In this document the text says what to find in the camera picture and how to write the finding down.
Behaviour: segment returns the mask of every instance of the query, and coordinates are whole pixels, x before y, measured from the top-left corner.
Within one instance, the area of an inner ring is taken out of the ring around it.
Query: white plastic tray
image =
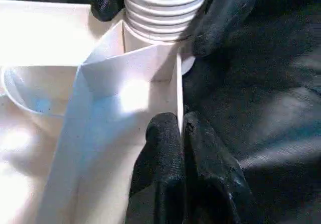
[[[9,29],[0,32],[4,34],[0,64],[54,66],[61,71],[80,65],[73,88],[66,89],[71,92],[70,101],[36,224],[123,223],[131,172],[145,144],[148,122],[170,111],[182,128],[182,62],[191,67],[194,60],[188,47],[183,47],[184,42],[159,44],[142,39],[122,20],[123,12],[112,22],[100,23],[90,6],[11,1],[0,5],[6,7],[0,7],[0,14]],[[18,34],[13,35],[10,25]],[[39,41],[31,44],[31,37]],[[33,100],[25,101],[28,98],[19,92],[35,86],[34,82],[23,88],[16,85],[9,95],[23,110],[18,112],[36,123],[39,133],[50,133],[50,119],[56,116],[43,113],[38,121],[40,115],[28,104]],[[39,136],[33,132],[32,138]],[[42,195],[41,188],[37,194]]]

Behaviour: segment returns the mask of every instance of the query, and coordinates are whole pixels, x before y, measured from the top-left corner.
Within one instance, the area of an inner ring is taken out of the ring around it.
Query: black cloth background
[[[321,219],[320,23],[320,0],[259,0],[183,79],[185,104],[241,164],[264,223]]]

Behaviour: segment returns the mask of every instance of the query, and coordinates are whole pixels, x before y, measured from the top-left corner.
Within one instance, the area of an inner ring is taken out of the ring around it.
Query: gloved finger
[[[124,0],[93,0],[92,13],[100,21],[110,21],[124,7]]]
[[[256,0],[213,0],[195,29],[193,53],[209,55],[252,11]]]
[[[239,163],[210,124],[200,114],[188,113],[184,137],[188,206],[194,222],[206,216],[195,217],[201,208],[213,223],[260,223]]]
[[[185,170],[183,144],[172,113],[148,124],[146,145],[133,170],[126,223],[182,223]]]

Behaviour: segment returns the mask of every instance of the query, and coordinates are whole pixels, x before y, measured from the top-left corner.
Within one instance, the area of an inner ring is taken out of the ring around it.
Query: gloved hand
[[[150,121],[126,223],[260,223],[238,162],[209,123],[189,113],[185,127],[183,144],[173,114]]]
[[[209,55],[252,11],[256,0],[208,0],[210,6],[194,32],[193,52]],[[94,0],[92,11],[110,21],[123,8],[123,0]]]

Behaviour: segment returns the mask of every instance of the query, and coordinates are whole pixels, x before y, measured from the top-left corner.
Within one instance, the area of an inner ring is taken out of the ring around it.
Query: ribbed white cylinder
[[[154,41],[187,38],[202,15],[205,0],[125,0],[126,21]]]

